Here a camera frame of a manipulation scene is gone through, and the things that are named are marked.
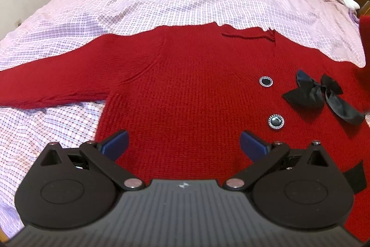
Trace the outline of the red knitted cardigan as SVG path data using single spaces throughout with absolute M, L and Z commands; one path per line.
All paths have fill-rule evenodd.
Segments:
M 97 221 L 25 225 L 9 246 L 368 246 L 369 68 L 336 62 L 272 30 L 214 23 L 105 34 L 69 53 L 1 72 L 1 105 L 21 109 L 104 101 L 93 141 L 119 130 L 115 161 L 145 187 L 122 193 Z M 354 192 L 344 224 L 293 229 L 224 188 L 263 141 L 319 141 Z

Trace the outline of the white pillow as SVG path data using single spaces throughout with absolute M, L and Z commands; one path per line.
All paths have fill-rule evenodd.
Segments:
M 341 0 L 349 9 L 351 10 L 354 10 L 354 11 L 357 11 L 359 10 L 361 7 L 360 5 L 354 1 L 354 0 Z

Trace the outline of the pink checkered bed sheet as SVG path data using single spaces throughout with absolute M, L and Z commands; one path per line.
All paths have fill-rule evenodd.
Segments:
M 337 61 L 365 65 L 358 22 L 341 0 L 52 0 L 1 41 L 1 69 L 61 55 L 106 34 L 216 22 L 274 29 Z M 14 194 L 50 141 L 76 147 L 94 138 L 102 102 L 40 110 L 1 108 L 1 229 L 23 224 Z

